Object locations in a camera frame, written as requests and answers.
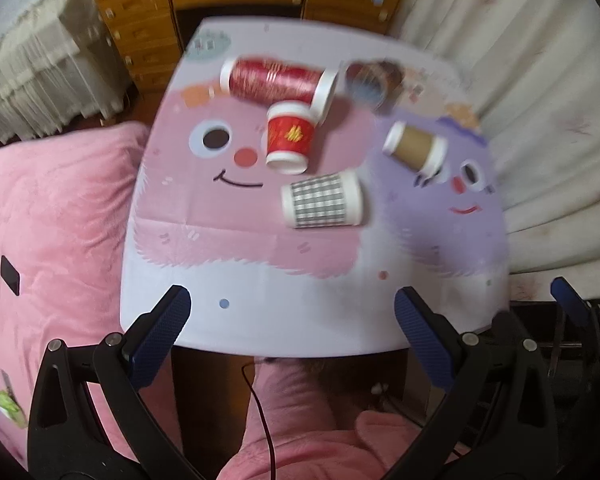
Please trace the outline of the small red paper cup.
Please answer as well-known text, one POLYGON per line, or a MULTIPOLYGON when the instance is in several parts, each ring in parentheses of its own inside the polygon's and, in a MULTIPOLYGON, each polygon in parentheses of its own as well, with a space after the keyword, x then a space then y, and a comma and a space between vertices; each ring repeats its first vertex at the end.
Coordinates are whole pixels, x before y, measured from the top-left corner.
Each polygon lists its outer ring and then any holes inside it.
POLYGON ((309 167, 317 119, 309 105, 299 101, 273 104, 266 114, 266 166, 281 174, 303 174, 309 167))

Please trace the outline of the brown kraft paper cup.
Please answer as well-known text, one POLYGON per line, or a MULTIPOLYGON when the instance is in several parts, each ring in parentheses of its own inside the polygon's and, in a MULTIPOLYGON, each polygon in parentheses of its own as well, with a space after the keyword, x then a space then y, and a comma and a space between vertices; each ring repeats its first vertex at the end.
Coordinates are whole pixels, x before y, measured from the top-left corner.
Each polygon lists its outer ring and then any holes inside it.
POLYGON ((442 168, 448 147, 444 136, 395 122, 386 135, 382 152, 430 179, 442 168))

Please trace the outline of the grey checkered paper cup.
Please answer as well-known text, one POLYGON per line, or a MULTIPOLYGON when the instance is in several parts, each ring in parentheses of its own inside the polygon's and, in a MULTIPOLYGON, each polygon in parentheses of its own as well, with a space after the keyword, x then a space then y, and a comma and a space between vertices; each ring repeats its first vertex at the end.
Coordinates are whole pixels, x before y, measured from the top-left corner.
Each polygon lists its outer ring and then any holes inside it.
POLYGON ((293 229, 359 226, 364 216, 360 180, 352 169, 283 185, 280 202, 293 229))

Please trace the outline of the dark colourful paper cup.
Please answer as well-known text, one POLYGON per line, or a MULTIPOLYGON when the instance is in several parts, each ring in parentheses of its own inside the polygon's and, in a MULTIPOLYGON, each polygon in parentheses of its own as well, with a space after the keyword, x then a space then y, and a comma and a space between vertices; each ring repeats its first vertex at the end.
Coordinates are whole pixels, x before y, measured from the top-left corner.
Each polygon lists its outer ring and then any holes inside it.
POLYGON ((402 84, 403 67, 393 60, 353 61, 344 71, 347 95, 377 110, 402 84))

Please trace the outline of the large red patterned paper cup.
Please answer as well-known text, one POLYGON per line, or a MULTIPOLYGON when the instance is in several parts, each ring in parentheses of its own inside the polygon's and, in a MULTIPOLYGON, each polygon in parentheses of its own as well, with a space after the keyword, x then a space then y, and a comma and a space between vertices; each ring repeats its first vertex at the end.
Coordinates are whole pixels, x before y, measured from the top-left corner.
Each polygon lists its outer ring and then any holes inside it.
POLYGON ((257 104, 304 103, 322 124, 332 106, 337 79, 336 70, 277 58, 238 56, 223 63, 219 84, 230 96, 257 104))

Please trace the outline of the green snack wrapper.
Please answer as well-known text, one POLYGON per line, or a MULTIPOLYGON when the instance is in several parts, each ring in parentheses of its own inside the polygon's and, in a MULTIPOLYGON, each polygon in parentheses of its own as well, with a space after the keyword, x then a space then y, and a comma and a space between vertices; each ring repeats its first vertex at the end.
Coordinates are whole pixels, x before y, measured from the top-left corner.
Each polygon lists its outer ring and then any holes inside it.
POLYGON ((28 420, 20 404, 17 402, 12 382, 8 374, 1 370, 4 387, 0 390, 0 411, 9 418, 18 428, 27 429, 28 420))

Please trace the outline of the black phone on blanket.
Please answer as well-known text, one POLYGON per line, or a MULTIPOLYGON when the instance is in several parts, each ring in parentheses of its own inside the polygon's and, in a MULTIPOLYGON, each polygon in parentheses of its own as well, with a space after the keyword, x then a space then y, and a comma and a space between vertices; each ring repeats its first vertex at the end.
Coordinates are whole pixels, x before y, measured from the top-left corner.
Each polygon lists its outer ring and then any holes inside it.
POLYGON ((4 255, 1 255, 0 273, 8 288, 18 297, 20 295, 20 274, 4 255))

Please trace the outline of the pink fleece clothing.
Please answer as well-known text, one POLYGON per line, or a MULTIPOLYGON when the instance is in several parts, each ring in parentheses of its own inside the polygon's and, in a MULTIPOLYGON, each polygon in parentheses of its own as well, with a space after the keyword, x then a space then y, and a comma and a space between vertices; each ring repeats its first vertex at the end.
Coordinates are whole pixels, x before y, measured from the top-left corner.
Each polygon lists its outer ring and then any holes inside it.
POLYGON ((252 386, 242 445, 221 479, 379 479, 420 433, 399 414, 330 398, 297 359, 256 359, 252 386))

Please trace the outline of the pink fluffy blanket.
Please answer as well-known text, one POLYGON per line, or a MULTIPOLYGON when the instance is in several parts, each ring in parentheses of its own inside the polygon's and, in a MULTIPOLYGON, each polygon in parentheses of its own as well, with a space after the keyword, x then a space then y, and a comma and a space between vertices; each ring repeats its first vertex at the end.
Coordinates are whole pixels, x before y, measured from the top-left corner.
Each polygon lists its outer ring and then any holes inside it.
MULTIPOLYGON (((1 370, 28 417, 38 369, 55 338, 97 344, 120 327, 122 252, 149 132, 139 122, 0 148, 1 370)), ((0 411, 0 440, 27 463, 27 431, 0 411)))

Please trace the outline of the white floral curtain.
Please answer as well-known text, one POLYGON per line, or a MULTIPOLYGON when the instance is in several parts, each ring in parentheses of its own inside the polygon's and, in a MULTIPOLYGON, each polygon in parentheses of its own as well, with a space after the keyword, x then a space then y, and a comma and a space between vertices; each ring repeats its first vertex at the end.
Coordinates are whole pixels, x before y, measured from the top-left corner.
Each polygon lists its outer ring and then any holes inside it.
POLYGON ((396 36, 453 63, 488 139, 516 273, 600 261, 595 0, 403 0, 396 36))

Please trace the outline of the cartoon monster table cloth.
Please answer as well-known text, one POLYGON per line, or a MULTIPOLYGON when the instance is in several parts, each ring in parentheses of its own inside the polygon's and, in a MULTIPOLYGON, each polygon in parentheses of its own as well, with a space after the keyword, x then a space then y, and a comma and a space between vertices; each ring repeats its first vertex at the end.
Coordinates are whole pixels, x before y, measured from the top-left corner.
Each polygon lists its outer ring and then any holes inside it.
POLYGON ((180 285, 183 347, 355 356, 405 346, 400 288, 468 332, 507 280, 488 142, 450 63, 340 26, 200 24, 140 164, 123 327, 180 285))

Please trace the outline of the white lace covered furniture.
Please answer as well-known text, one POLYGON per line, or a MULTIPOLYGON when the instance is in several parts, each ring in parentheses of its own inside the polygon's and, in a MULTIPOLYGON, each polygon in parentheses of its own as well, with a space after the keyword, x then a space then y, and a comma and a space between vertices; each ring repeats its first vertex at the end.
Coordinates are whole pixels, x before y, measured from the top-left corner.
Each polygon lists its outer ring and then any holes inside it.
POLYGON ((114 117, 130 83, 95 0, 0 0, 0 142, 114 117))

